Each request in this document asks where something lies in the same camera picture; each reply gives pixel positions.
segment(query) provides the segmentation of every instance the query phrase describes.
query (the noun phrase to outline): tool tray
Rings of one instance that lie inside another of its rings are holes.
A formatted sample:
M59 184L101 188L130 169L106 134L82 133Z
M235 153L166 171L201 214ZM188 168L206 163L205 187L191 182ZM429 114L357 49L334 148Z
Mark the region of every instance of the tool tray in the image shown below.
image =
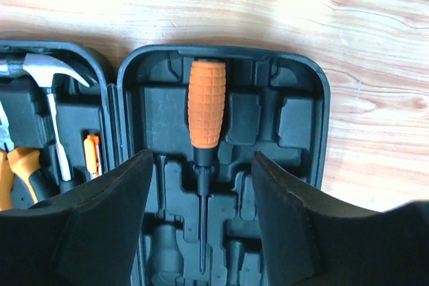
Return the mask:
M320 188L330 91L317 64L270 50L145 46L125 59L115 83L107 59L76 44L3 40L1 52L51 55L96 83L85 88L66 79L57 98L60 141L81 181L90 179L83 149L87 134L100 133L106 171L142 149L154 152L132 285L268 285L251 158L254 151L262 151ZM224 120L208 199L204 274L199 269L198 195L187 116L190 69L196 58L221 60L227 70ZM0 100L12 141L41 149L41 163L58 183L52 121L44 99L30 77L11 80L0 74ZM12 201L16 208L32 204L17 179Z

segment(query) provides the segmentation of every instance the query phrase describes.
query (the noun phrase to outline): hammer head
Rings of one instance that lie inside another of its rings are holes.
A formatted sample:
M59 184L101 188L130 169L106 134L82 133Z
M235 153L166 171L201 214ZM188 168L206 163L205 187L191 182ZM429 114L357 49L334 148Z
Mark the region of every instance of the hammer head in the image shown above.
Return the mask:
M22 68L36 81L41 88L53 88L57 84L56 79L67 75L74 78L86 87L92 86L92 81L85 75L80 75L63 61L48 55L31 54L25 55Z

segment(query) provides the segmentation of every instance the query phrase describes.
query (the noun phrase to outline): hammer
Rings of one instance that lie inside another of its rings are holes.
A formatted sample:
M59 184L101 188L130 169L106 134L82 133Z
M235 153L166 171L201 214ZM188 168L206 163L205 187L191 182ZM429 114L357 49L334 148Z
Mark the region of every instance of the hammer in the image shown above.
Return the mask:
M22 64L17 64L17 60L11 57L12 56L0 54L0 76L18 78L29 74L36 81L36 84L45 92L54 126L56 153L62 176L62 180L60 180L60 191L66 192L71 190L77 186L78 183L73 178L66 151L58 135L55 94L62 83L64 75L74 78L86 87L92 86L93 83L88 76L84 74L80 75L65 62L49 55L27 53L23 61L21 60Z

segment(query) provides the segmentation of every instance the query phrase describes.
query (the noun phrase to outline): wooden table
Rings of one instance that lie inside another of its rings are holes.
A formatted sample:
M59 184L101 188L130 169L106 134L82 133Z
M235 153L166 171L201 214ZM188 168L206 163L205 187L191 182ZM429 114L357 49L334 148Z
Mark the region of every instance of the wooden table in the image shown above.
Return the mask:
M429 198L429 0L0 0L0 38L71 41L117 68L146 44L304 54L332 91L322 189L374 210Z

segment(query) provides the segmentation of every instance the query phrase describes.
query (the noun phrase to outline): screwdriver handle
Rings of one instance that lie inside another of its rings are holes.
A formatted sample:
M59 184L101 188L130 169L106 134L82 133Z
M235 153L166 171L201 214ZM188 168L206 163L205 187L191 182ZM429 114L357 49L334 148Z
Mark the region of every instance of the screwdriver handle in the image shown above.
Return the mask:
M6 152L0 150L0 211L12 209L12 187L13 172L6 160Z
M54 183L40 168L39 156L39 150L28 147L17 147L7 154L12 172L27 186L34 203L57 194Z
M193 61L188 93L190 140L194 147L216 147L225 108L226 67L223 62Z

